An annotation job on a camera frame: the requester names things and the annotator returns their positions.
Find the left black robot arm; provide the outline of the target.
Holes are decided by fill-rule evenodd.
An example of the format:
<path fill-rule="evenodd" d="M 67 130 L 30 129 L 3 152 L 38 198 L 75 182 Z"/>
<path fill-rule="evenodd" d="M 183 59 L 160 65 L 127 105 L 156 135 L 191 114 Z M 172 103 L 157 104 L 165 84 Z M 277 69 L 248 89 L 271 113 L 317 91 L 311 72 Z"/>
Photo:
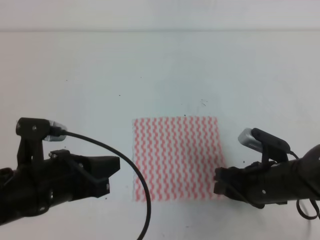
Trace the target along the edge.
<path fill-rule="evenodd" d="M 62 149 L 49 159 L 0 171 L 0 223 L 36 217 L 65 202 L 110 193 L 109 178 L 120 170 L 116 156 L 81 156 Z"/>

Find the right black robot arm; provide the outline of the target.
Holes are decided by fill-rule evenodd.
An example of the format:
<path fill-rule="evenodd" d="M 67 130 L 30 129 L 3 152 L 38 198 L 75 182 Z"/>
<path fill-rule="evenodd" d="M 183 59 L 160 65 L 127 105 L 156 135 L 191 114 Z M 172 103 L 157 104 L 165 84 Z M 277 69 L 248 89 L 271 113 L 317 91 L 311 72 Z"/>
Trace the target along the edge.
<path fill-rule="evenodd" d="M 265 205 L 320 199 L 320 147 L 316 145 L 302 158 L 244 168 L 215 170 L 213 192 L 262 209 Z"/>

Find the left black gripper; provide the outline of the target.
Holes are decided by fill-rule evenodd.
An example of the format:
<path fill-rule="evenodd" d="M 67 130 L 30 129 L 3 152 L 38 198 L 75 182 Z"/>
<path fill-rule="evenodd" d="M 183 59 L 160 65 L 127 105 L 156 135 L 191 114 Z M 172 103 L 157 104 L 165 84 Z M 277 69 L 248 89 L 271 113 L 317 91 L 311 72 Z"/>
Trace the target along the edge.
<path fill-rule="evenodd" d="M 44 159 L 43 150 L 18 150 L 9 179 L 9 218 L 36 217 L 51 207 L 110 193 L 109 178 L 121 168 L 117 156 L 82 156 L 68 150 Z"/>

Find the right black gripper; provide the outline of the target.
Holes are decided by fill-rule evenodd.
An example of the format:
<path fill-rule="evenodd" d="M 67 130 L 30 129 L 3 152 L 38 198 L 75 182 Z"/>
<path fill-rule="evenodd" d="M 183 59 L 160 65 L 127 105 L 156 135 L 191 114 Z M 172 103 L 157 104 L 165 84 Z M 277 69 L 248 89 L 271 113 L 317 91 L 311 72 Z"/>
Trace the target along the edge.
<path fill-rule="evenodd" d="M 219 167 L 215 169 L 213 192 L 257 207 L 286 204 L 298 199 L 297 164 L 288 161 L 265 171 L 257 167 Z"/>

